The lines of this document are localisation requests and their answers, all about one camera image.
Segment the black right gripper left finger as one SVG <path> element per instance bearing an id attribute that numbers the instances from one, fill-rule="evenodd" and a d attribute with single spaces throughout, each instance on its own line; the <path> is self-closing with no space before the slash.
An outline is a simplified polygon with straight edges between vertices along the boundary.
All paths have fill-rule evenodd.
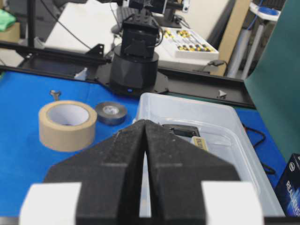
<path id="1" fill-rule="evenodd" d="M 132 225 L 139 217 L 145 121 L 48 170 L 44 183 L 81 182 L 77 225 Z"/>

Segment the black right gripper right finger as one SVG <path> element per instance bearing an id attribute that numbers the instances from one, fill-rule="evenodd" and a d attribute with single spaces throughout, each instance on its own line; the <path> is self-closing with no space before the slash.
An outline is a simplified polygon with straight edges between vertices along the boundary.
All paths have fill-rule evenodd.
<path id="1" fill-rule="evenodd" d="M 235 167 L 145 121 L 151 213 L 159 225 L 203 225 L 206 222 L 202 181 L 239 181 Z"/>

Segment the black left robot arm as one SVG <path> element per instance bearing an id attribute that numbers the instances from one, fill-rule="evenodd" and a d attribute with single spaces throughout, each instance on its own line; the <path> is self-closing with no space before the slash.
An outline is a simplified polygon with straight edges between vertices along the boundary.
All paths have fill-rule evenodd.
<path id="1" fill-rule="evenodd" d="M 122 21 L 122 43 L 115 47 L 109 87 L 141 94 L 155 85 L 158 55 L 154 49 L 163 32 L 151 13 L 162 13 L 164 1 L 134 0 L 139 12 Z M 75 204 L 76 225 L 132 225 L 139 219 L 145 122 L 139 121 L 112 137 L 55 165 L 45 182 L 81 185 Z"/>

